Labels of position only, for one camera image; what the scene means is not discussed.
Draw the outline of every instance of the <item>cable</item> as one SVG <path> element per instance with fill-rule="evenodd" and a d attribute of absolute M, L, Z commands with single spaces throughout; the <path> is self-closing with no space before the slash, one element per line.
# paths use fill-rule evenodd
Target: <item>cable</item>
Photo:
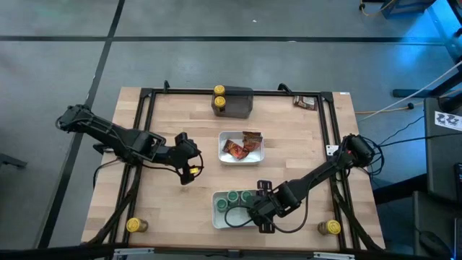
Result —
<path fill-rule="evenodd" d="M 347 139 L 344 138 L 344 139 L 341 141 L 341 144 L 339 145 L 339 149 L 338 149 L 339 155 L 343 152 L 343 150 L 344 150 L 344 148 L 345 148 L 346 145 L 347 145 Z M 340 157 L 337 158 L 336 163 L 339 163 L 339 161 L 340 161 Z M 348 169 L 348 173 L 345 174 L 345 179 L 349 177 L 349 174 L 350 174 L 350 169 Z M 335 178 L 336 181 L 343 181 L 343 180 L 344 180 L 343 178 L 340 178 L 340 179 L 337 178 L 337 174 L 334 175 L 334 178 Z"/>
<path fill-rule="evenodd" d="M 375 13 L 372 13 L 372 14 L 368 14 L 366 12 L 364 12 L 364 8 L 366 7 L 366 5 L 362 2 L 361 0 L 361 4 L 359 5 L 359 9 L 362 11 L 362 13 L 365 15 L 365 16 L 374 16 L 376 14 L 379 14 L 381 11 L 385 10 L 387 7 L 389 7 L 395 0 L 391 0 L 388 4 L 386 4 L 384 7 L 380 8 L 380 10 L 376 11 Z"/>
<path fill-rule="evenodd" d="M 108 166 L 109 164 L 111 163 L 115 163 L 115 162 L 120 162 L 120 160 L 118 158 L 116 158 L 115 160 L 111 160 L 110 162 L 106 162 L 106 163 L 103 163 L 102 165 L 98 166 L 95 170 L 95 173 L 93 173 L 93 189 L 95 189 L 96 187 L 96 177 L 97 177 L 97 174 L 98 172 L 103 169 L 104 167 Z"/>
<path fill-rule="evenodd" d="M 396 131 L 395 134 L 390 135 L 389 137 L 387 137 L 387 139 L 383 140 L 383 141 L 382 141 L 380 144 L 378 144 L 378 145 L 380 146 L 380 145 L 382 145 L 384 142 L 387 142 L 391 137 L 394 137 L 394 136 L 397 135 L 400 131 L 406 130 L 408 127 L 410 127 L 411 125 L 417 123 L 417 122 L 418 122 L 420 119 L 422 119 L 422 118 L 424 118 L 424 116 L 419 117 L 417 120 L 415 120 L 415 121 L 412 122 L 412 123 L 408 123 L 408 125 L 407 125 L 406 127 L 402 128 L 402 129 L 399 129 L 398 131 Z"/>
<path fill-rule="evenodd" d="M 393 104 L 391 104 L 391 105 L 389 105 L 389 106 L 387 106 L 387 107 L 384 107 L 384 108 L 380 109 L 379 111 L 377 111 L 377 112 L 375 112 L 375 113 L 373 113 L 373 114 L 371 114 L 371 115 L 369 115 L 369 116 L 366 116 L 365 118 L 359 120 L 358 122 L 364 121 L 364 120 L 366 120 L 366 119 L 368 119 L 368 118 L 370 118 L 370 117 L 372 117 L 372 116 L 377 115 L 378 113 L 380 113 L 380 112 L 382 112 L 382 111 L 384 111 L 384 110 L 386 110 L 386 109 L 391 108 L 391 107 L 394 106 L 394 105 L 397 105 L 397 104 L 399 104 L 399 103 L 401 103 L 401 102 L 403 102 L 403 101 L 405 101 L 405 100 L 408 100 L 409 98 L 414 97 L 415 95 L 419 94 L 420 92 L 426 90 L 428 87 L 432 86 L 432 85 L 433 85 L 435 82 L 437 82 L 438 80 L 442 79 L 444 76 L 446 76 L 447 74 L 449 74 L 451 71 L 453 71 L 455 68 L 457 68 L 457 67 L 458 67 L 459 65 L 461 65 L 461 64 L 462 64 L 462 61 L 459 61 L 459 62 L 458 62 L 456 65 L 454 65 L 452 68 L 450 68 L 449 70 L 447 70 L 445 73 L 443 73 L 443 74 L 442 74 L 441 76 L 439 76 L 437 79 L 435 79 L 435 80 L 433 80 L 432 82 L 430 82 L 427 86 L 423 87 L 423 88 L 420 89 L 420 90 L 417 90 L 414 94 L 409 95 L 409 96 L 407 96 L 407 97 L 405 97 L 405 98 L 403 98 L 403 99 L 400 99 L 400 100 L 396 101 L 395 103 L 393 103 Z"/>
<path fill-rule="evenodd" d="M 449 95 L 452 95 L 454 93 L 457 93 L 459 91 L 462 91 L 462 89 L 458 89 L 458 90 L 453 90 L 451 92 L 448 92 L 444 95 L 441 95 L 440 98 L 445 98 Z M 387 113 L 387 112 L 394 112 L 394 111 L 404 111 L 404 110 L 411 110 L 411 109 L 414 109 L 415 106 L 417 105 L 423 105 L 424 103 L 423 102 L 418 102 L 418 103 L 408 103 L 407 106 L 405 107 L 401 107 L 401 108 L 394 108 L 394 109 L 388 109 L 388 110 L 384 110 L 382 111 L 381 113 Z M 367 115 L 367 114 L 371 114 L 371 113 L 375 113 L 377 111 L 359 111 L 359 112 L 354 112 L 355 114 L 357 115 Z"/>
<path fill-rule="evenodd" d="M 269 219 L 269 217 L 267 217 L 266 215 L 260 215 L 260 217 L 263 217 L 266 219 L 266 221 L 268 221 L 275 229 L 277 229 L 279 232 L 281 233 L 286 233 L 286 234 L 289 234 L 289 233 L 295 233 L 297 232 L 298 230 L 301 230 L 303 228 L 303 226 L 305 225 L 306 223 L 306 220 L 308 219 L 308 197 L 309 197 L 309 194 L 310 194 L 310 187 L 311 187 L 311 184 L 313 183 L 313 181 L 315 179 L 317 179 L 319 177 L 319 175 L 325 173 L 327 170 L 330 170 L 331 168 L 333 167 L 333 165 L 331 165 L 329 168 L 325 169 L 322 173 L 319 173 L 316 177 L 314 177 L 313 179 L 311 179 L 311 181 L 309 182 L 308 184 L 308 190 L 306 192 L 306 197 L 305 197 L 305 215 L 303 217 L 303 221 L 302 223 L 300 224 L 300 226 L 298 226 L 297 228 L 293 229 L 293 230 L 283 230 L 281 229 L 280 227 L 278 227 L 273 221 L 271 221 Z M 248 221 L 244 222 L 243 224 L 240 224 L 240 225 L 231 225 L 228 220 L 227 220 L 227 215 L 228 215 L 228 212 L 231 210 L 231 209 L 234 209 L 234 208 L 237 208 L 237 207 L 242 207 L 242 208 L 246 208 L 246 209 L 251 209 L 250 207 L 248 206 L 242 206 L 242 205 L 238 205 L 238 206 L 233 206 L 233 207 L 230 207 L 226 210 L 225 212 L 225 223 L 230 226 L 231 228 L 241 228 L 245 225 L 247 225 L 250 221 L 252 221 L 252 219 L 250 218 Z"/>
<path fill-rule="evenodd" d="M 413 104 L 413 105 L 421 105 L 421 104 L 423 104 L 423 102 Z M 384 111 L 381 111 L 381 113 L 402 111 L 402 110 L 409 110 L 409 109 L 413 109 L 413 108 L 409 108 L 409 106 L 406 106 L 406 107 L 402 107 L 402 108 L 394 108 L 394 109 L 384 110 Z M 357 114 L 357 115 L 367 115 L 367 114 L 371 114 L 371 113 L 375 113 L 375 112 L 377 112 L 377 111 L 359 111 L 359 112 L 354 112 L 354 113 Z"/>
<path fill-rule="evenodd" d="M 381 172 L 382 172 L 382 169 L 383 169 L 383 166 L 385 165 L 385 157 L 383 156 L 383 151 L 382 151 L 382 148 L 380 145 L 376 144 L 373 140 L 367 138 L 367 137 L 362 137 L 364 140 L 368 141 L 369 143 L 371 143 L 374 147 L 374 150 L 377 149 L 378 150 L 378 154 L 380 154 L 380 157 L 371 162 L 368 166 L 372 167 L 372 164 L 374 164 L 375 162 L 379 161 L 380 160 L 380 167 L 377 169 L 377 170 L 372 170 L 369 174 L 370 176 L 377 176 L 379 175 Z"/>
<path fill-rule="evenodd" d="M 156 169 L 156 170 L 169 170 L 169 171 L 171 171 L 171 172 L 177 173 L 175 170 L 170 169 L 170 168 L 167 168 L 167 167 L 149 166 L 149 165 L 145 165 L 144 163 L 143 163 L 143 167 L 146 167 L 146 168 L 149 168 L 149 169 Z"/>
<path fill-rule="evenodd" d="M 228 219 L 227 219 L 227 216 L 228 216 L 228 212 L 231 210 L 231 209 L 235 209 L 235 208 L 244 208 L 244 209 L 251 209 L 249 206 L 244 206 L 244 205 L 237 205 L 237 206 L 232 206 L 232 207 L 229 207 L 228 209 L 226 209 L 226 212 L 225 212 L 225 223 L 226 225 L 229 225 L 231 228 L 241 228 L 245 225 L 247 225 L 248 223 L 250 223 L 252 221 L 252 218 L 250 218 L 249 220 L 247 220 L 246 222 L 240 224 L 240 225 L 231 225 L 229 222 L 228 222 Z"/>
<path fill-rule="evenodd" d="M 298 230 L 301 230 L 303 228 L 303 226 L 305 225 L 306 223 L 306 220 L 308 219 L 308 197 L 310 195 L 310 189 L 311 189 L 311 184 L 313 183 L 313 181 L 315 179 L 317 179 L 319 177 L 319 175 L 323 174 L 326 172 L 326 170 L 330 170 L 331 168 L 333 167 L 333 165 L 327 169 L 325 169 L 322 173 L 319 173 L 316 177 L 314 177 L 313 179 L 311 179 L 311 181 L 309 182 L 308 184 L 308 190 L 306 192 L 306 197 L 305 197 L 305 215 L 303 216 L 303 221 L 302 223 L 300 224 L 300 226 L 296 227 L 295 229 L 293 230 L 283 230 L 281 229 L 280 227 L 278 227 L 273 221 L 271 221 L 269 219 L 269 217 L 267 217 L 266 215 L 261 215 L 262 217 L 264 217 L 266 219 L 266 221 L 268 221 L 276 230 L 278 230 L 279 232 L 281 233 L 286 233 L 286 234 L 290 234 L 290 233 L 295 233 L 297 232 Z"/>
<path fill-rule="evenodd" d="M 201 167 L 200 167 L 199 173 L 197 173 L 197 174 L 194 176 L 194 178 L 197 178 L 199 175 L 201 175 L 202 169 L 204 169 L 204 159 L 202 159 L 201 153 L 199 153 L 199 158 L 201 159 Z"/>
<path fill-rule="evenodd" d="M 413 138 L 413 139 L 405 139 L 405 140 L 401 140 L 401 141 L 382 144 L 382 145 L 380 145 L 380 147 L 387 147 L 387 146 L 390 146 L 390 145 L 393 145 L 393 144 L 400 144 L 400 143 L 403 143 L 403 142 L 412 142 L 412 141 L 422 140 L 422 139 L 431 139 L 431 138 L 436 138 L 436 137 L 450 137 L 450 136 L 459 135 L 459 134 L 462 134 L 462 133 L 437 134 L 437 135 L 434 135 L 434 136 L 417 137 L 417 138 Z"/>

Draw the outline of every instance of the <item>white bowl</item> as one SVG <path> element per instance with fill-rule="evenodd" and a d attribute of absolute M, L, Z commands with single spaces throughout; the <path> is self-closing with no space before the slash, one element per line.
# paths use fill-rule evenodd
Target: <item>white bowl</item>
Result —
<path fill-rule="evenodd" d="M 261 162 L 265 158 L 265 152 L 263 148 L 264 138 L 261 140 L 261 145 L 253 152 L 249 152 L 246 158 L 242 160 L 236 159 L 227 152 L 223 152 L 223 147 L 225 146 L 226 141 L 229 139 L 236 144 L 239 144 L 241 147 L 244 147 L 243 144 L 243 132 L 242 131 L 223 131 L 219 133 L 218 136 L 218 159 L 222 164 L 225 165 L 255 165 Z"/>

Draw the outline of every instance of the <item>yellow label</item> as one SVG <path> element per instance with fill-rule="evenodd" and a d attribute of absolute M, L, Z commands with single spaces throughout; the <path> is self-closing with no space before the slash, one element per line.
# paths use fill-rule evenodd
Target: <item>yellow label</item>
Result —
<path fill-rule="evenodd" d="M 190 174 L 194 174 L 194 173 L 198 173 L 199 172 L 199 168 L 192 168 L 189 170 L 189 173 Z"/>
<path fill-rule="evenodd" d="M 218 108 L 224 107 L 226 104 L 226 100 L 224 97 L 216 97 L 215 98 L 215 106 Z"/>
<path fill-rule="evenodd" d="M 132 217 L 130 220 L 127 221 L 127 231 L 129 232 L 136 232 L 139 229 L 141 222 L 139 219 Z"/>
<path fill-rule="evenodd" d="M 225 93 L 225 86 L 217 85 L 214 87 L 215 95 L 223 95 Z"/>
<path fill-rule="evenodd" d="M 327 232 L 329 232 L 330 234 L 334 234 L 334 235 L 339 234 L 341 230 L 340 223 L 338 223 L 336 220 L 329 220 L 326 223 L 326 227 L 327 227 Z"/>

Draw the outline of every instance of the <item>food packet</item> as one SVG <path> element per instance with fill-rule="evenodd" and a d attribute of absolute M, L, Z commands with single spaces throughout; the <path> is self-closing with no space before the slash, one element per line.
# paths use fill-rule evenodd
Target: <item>food packet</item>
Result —
<path fill-rule="evenodd" d="M 244 149 L 247 149 L 247 151 L 252 152 L 260 147 L 261 141 L 263 140 L 261 132 L 243 131 L 243 135 Z"/>
<path fill-rule="evenodd" d="M 246 137 L 261 137 L 261 132 L 243 131 L 244 139 Z"/>
<path fill-rule="evenodd" d="M 294 105 L 298 105 L 308 110 L 316 111 L 316 101 L 314 97 L 294 96 Z"/>
<path fill-rule="evenodd" d="M 241 160 L 247 157 L 249 151 L 247 149 L 242 148 L 239 144 L 231 140 L 227 140 L 225 146 L 223 147 L 223 152 L 228 152 L 232 156 L 236 157 L 236 159 Z"/>
<path fill-rule="evenodd" d="M 246 149 L 249 152 L 255 151 L 257 148 L 260 147 L 261 140 L 263 140 L 263 137 L 261 136 L 244 137 L 244 149 Z"/>

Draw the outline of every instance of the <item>black cable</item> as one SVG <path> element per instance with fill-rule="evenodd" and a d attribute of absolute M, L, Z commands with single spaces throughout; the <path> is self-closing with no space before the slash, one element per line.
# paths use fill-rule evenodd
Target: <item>black cable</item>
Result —
<path fill-rule="evenodd" d="M 342 140 L 341 144 L 339 145 L 339 149 L 338 149 L 338 151 L 339 151 L 338 154 L 339 155 L 343 152 L 346 145 L 347 145 L 347 138 L 344 138 Z M 340 156 L 337 158 L 336 163 L 339 163 L 339 161 L 340 161 Z M 348 169 L 348 173 L 346 173 L 345 179 L 348 178 L 349 173 L 350 173 L 350 170 Z M 334 175 L 334 178 L 335 178 L 336 181 L 343 181 L 344 180 L 343 178 L 337 178 L 337 174 Z"/>
<path fill-rule="evenodd" d="M 422 140 L 422 139 L 431 139 L 431 138 L 436 138 L 436 137 L 450 137 L 450 136 L 459 135 L 459 134 L 462 134 L 462 133 L 437 134 L 437 135 L 434 135 L 434 136 L 417 137 L 417 138 L 413 138 L 413 139 L 405 139 L 405 140 L 401 140 L 401 141 L 382 144 L 382 145 L 380 145 L 380 147 L 387 147 L 387 146 L 390 146 L 390 145 L 393 145 L 393 144 L 400 144 L 400 143 L 404 143 L 404 142 L 411 142 L 411 141 Z"/>
<path fill-rule="evenodd" d="M 126 195 L 122 199 L 121 203 L 114 209 L 114 213 L 109 217 L 108 221 L 103 225 L 103 227 L 98 231 L 96 236 L 88 241 L 88 243 L 99 243 L 101 244 L 106 236 L 109 234 L 112 227 L 117 223 L 119 217 L 122 215 L 123 211 L 127 205 L 134 199 L 137 192 L 136 187 L 139 186 L 141 176 L 139 174 L 134 175 L 134 179 L 131 183 L 130 189 L 127 191 Z"/>
<path fill-rule="evenodd" d="M 377 170 L 373 170 L 371 171 L 369 174 L 371 176 L 377 176 L 379 175 L 381 172 L 382 172 L 382 169 L 383 169 L 383 166 L 385 165 L 385 157 L 383 156 L 383 151 L 382 151 L 382 148 L 380 145 L 376 144 L 373 140 L 367 138 L 367 137 L 362 137 L 364 140 L 368 141 L 369 143 L 371 143 L 374 147 L 374 149 L 377 149 L 378 150 L 378 154 L 380 154 L 380 157 L 373 161 L 372 163 L 370 163 L 368 166 L 371 166 L 372 167 L 372 164 L 379 161 L 380 160 L 380 167 L 377 169 Z"/>
<path fill-rule="evenodd" d="M 295 233 L 297 232 L 298 230 L 301 230 L 303 228 L 303 226 L 305 225 L 306 223 L 306 220 L 308 219 L 308 198 L 309 198 L 309 194 L 310 194 L 310 187 L 311 187 L 311 184 L 313 183 L 313 181 L 315 179 L 317 179 L 321 174 L 325 173 L 326 170 L 330 170 L 331 168 L 333 167 L 333 165 L 331 165 L 331 167 L 325 169 L 322 173 L 319 173 L 316 177 L 314 177 L 313 179 L 311 179 L 311 181 L 309 182 L 308 184 L 308 190 L 307 190 L 307 193 L 306 193 L 306 197 L 305 197 L 305 215 L 303 217 L 303 221 L 302 221 L 302 224 L 300 224 L 300 226 L 298 226 L 297 228 L 293 229 L 293 230 L 283 230 L 281 229 L 280 227 L 278 227 L 273 221 L 271 221 L 269 219 L 269 217 L 265 216 L 265 215 L 260 215 L 261 217 L 264 217 L 266 219 L 266 221 L 268 221 L 274 228 L 276 228 L 279 232 L 281 233 Z M 234 209 L 234 208 L 237 208 L 237 207 L 242 207 L 242 208 L 246 208 L 246 209 L 251 209 L 251 207 L 248 207 L 248 206 L 242 206 L 242 205 L 238 205 L 238 206 L 233 206 L 233 207 L 230 207 L 226 210 L 225 212 L 225 223 L 230 226 L 231 228 L 241 228 L 245 225 L 247 225 L 250 221 L 252 221 L 252 219 L 250 218 L 248 221 L 244 222 L 243 224 L 240 224 L 240 225 L 231 225 L 228 220 L 227 220 L 227 215 L 228 215 L 228 212 L 231 210 L 231 209 Z"/>
<path fill-rule="evenodd" d="M 197 174 L 194 176 L 194 178 L 197 178 L 199 175 L 201 175 L 202 169 L 204 169 L 204 159 L 202 159 L 201 153 L 199 153 L 199 158 L 201 159 L 201 167 L 200 167 L 199 173 L 197 173 Z"/>
<path fill-rule="evenodd" d="M 93 189 L 95 189 L 95 186 L 96 186 L 96 176 L 98 174 L 98 172 L 103 169 L 104 167 L 108 166 L 109 164 L 111 163 L 115 163 L 119 161 L 118 158 L 116 158 L 115 160 L 111 160 L 110 162 L 106 162 L 106 163 L 103 163 L 102 165 L 98 166 L 95 170 L 95 173 L 93 173 Z"/>
<path fill-rule="evenodd" d="M 228 212 L 229 212 L 231 209 L 235 209 L 235 208 L 251 209 L 249 206 L 244 206 L 244 205 L 237 205 L 237 206 L 231 206 L 231 207 L 229 207 L 228 209 L 226 209 L 226 212 L 225 212 L 225 223 L 226 223 L 226 225 L 229 225 L 231 228 L 241 228 L 241 227 L 247 225 L 248 223 L 250 223 L 250 221 L 252 221 L 252 218 L 250 218 L 249 220 L 247 220 L 246 222 L 244 222 L 244 223 L 242 223 L 242 224 L 239 224 L 239 225 L 231 225 L 231 224 L 228 222 L 227 216 L 228 216 Z"/>
<path fill-rule="evenodd" d="M 417 122 L 418 122 L 420 119 L 422 119 L 422 118 L 424 118 L 424 116 L 419 117 L 417 120 L 415 120 L 415 121 L 412 122 L 412 123 L 408 123 L 408 125 L 407 125 L 406 127 L 402 128 L 402 129 L 399 129 L 398 131 L 395 132 L 395 134 L 392 134 L 392 135 L 390 135 L 389 137 L 387 137 L 387 139 L 383 140 L 379 145 L 382 145 L 384 142 L 387 142 L 390 138 L 394 137 L 394 136 L 397 135 L 399 132 L 406 130 L 408 127 L 410 127 L 411 125 L 417 123 Z"/>
<path fill-rule="evenodd" d="M 178 171 L 176 170 L 173 170 L 173 169 L 170 169 L 170 168 L 167 168 L 167 167 L 155 167 L 155 166 L 149 166 L 149 165 L 145 165 L 144 163 L 142 164 L 143 167 L 146 167 L 146 168 L 149 168 L 149 169 L 156 169 L 156 170 L 169 170 L 171 172 L 174 172 L 176 174 L 179 174 Z"/>
<path fill-rule="evenodd" d="M 309 182 L 308 184 L 308 190 L 306 192 L 306 197 L 305 197 L 305 215 L 303 216 L 303 221 L 302 221 L 302 224 L 300 224 L 300 226 L 298 226 L 297 228 L 293 229 L 293 230 L 283 230 L 281 229 L 280 227 L 278 227 L 274 222 L 272 222 L 269 217 L 265 216 L 265 215 L 262 215 L 262 217 L 264 217 L 266 219 L 266 221 L 268 221 L 274 228 L 276 228 L 276 230 L 278 230 L 279 232 L 281 233 L 286 233 L 286 234 L 290 234 L 290 233 L 295 233 L 297 232 L 298 230 L 301 230 L 303 228 L 303 226 L 305 225 L 306 223 L 306 220 L 308 219 L 308 198 L 309 198 L 309 195 L 310 195 L 310 189 L 311 189 L 311 184 L 313 183 L 313 181 L 315 179 L 317 179 L 321 174 L 325 173 L 326 172 L 323 171 L 322 173 L 319 173 L 316 177 L 314 177 L 313 179 L 311 179 L 311 181 Z"/>

